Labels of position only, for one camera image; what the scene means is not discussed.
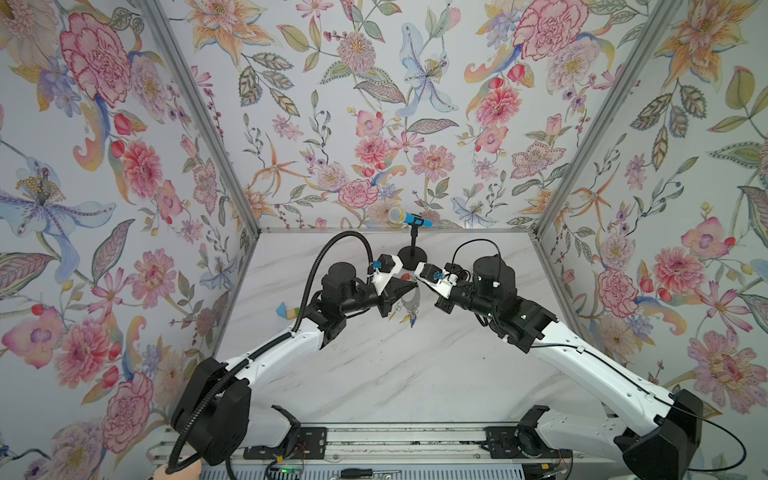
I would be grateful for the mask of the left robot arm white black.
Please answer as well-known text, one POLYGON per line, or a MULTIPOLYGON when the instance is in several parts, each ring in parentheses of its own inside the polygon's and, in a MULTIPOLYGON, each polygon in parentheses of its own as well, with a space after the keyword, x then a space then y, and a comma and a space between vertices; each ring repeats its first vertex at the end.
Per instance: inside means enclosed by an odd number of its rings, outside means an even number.
POLYGON ((401 278, 402 268, 398 256, 383 254, 372 262, 368 277, 360 279, 352 264, 337 262, 294 326, 227 361, 210 357, 199 363, 171 417, 178 437, 167 472, 179 472, 198 460, 218 465, 241 447, 291 453, 298 441, 298 419, 279 405, 260 407, 254 400, 257 390, 328 346, 349 318, 370 309, 388 316, 416 287, 401 278))

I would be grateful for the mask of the blue key tag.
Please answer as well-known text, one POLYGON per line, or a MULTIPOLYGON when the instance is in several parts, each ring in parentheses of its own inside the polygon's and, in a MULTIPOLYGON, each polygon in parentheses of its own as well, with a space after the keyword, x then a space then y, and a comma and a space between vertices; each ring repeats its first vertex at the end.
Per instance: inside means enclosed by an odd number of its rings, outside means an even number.
POLYGON ((276 309, 276 313, 277 313, 277 315, 279 317, 281 317, 283 319, 287 319, 288 318, 288 316, 287 316, 287 308, 286 308, 285 303, 281 303, 279 305, 279 307, 276 309))

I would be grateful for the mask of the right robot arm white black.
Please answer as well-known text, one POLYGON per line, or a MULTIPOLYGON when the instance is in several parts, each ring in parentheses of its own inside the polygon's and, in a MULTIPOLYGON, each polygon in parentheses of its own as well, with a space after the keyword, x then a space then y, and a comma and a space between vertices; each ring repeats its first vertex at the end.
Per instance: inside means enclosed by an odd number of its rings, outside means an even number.
POLYGON ((471 270, 422 263, 416 275, 434 291, 438 309, 475 314, 501 340, 548 363, 612 412, 595 419, 538 407, 535 436, 548 448, 621 461, 640 479, 682 479, 703 430, 703 402, 644 380, 573 332, 540 304, 519 296, 515 271, 499 255, 471 270))

